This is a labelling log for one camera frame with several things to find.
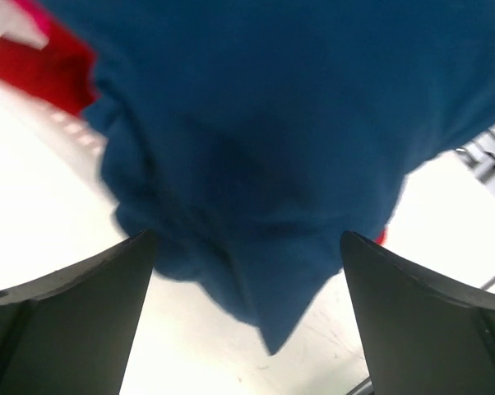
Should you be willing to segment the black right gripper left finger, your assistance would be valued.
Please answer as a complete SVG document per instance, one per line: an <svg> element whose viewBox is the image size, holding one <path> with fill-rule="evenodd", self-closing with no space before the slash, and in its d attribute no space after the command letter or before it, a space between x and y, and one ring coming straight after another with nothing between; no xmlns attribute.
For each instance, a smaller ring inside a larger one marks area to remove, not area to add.
<svg viewBox="0 0 495 395"><path fill-rule="evenodd" d="M143 232L0 290L0 394L117 394L155 261Z"/></svg>

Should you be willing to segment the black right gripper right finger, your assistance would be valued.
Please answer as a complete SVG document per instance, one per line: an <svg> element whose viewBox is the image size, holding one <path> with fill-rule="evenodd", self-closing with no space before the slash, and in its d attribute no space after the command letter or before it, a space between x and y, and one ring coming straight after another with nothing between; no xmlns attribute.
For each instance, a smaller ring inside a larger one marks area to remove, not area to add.
<svg viewBox="0 0 495 395"><path fill-rule="evenodd" d="M340 239L369 378L356 394L495 394L495 294Z"/></svg>

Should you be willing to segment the blue t shirt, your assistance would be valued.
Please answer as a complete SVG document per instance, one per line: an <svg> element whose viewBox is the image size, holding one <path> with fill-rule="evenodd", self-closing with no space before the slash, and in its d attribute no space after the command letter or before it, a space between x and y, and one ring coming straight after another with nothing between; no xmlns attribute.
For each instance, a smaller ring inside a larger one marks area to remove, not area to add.
<svg viewBox="0 0 495 395"><path fill-rule="evenodd" d="M46 1L96 55L100 174L156 270L275 354L405 176L495 124L495 1Z"/></svg>

